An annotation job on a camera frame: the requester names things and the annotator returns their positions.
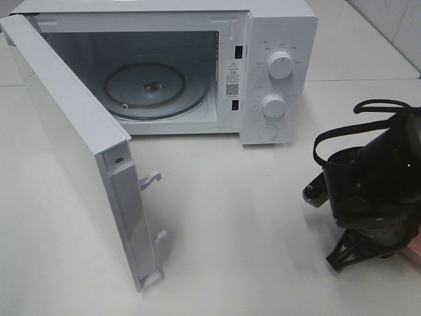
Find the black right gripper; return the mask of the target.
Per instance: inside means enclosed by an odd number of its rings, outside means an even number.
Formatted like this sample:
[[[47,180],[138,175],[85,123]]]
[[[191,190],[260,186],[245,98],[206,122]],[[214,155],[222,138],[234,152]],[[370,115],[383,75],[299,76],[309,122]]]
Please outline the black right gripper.
[[[332,199],[332,214],[345,232],[326,257],[331,268],[344,268],[375,257],[389,257],[418,234],[420,201],[395,203],[360,197]]]

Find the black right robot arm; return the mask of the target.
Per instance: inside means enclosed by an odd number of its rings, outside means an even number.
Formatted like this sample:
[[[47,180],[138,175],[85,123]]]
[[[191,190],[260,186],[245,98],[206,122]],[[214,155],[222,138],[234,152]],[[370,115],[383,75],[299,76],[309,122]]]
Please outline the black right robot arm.
[[[340,272],[404,248],[420,226],[420,109],[394,109],[387,120],[323,133],[318,141],[382,130],[362,147],[317,158],[337,226],[345,232],[327,256]]]

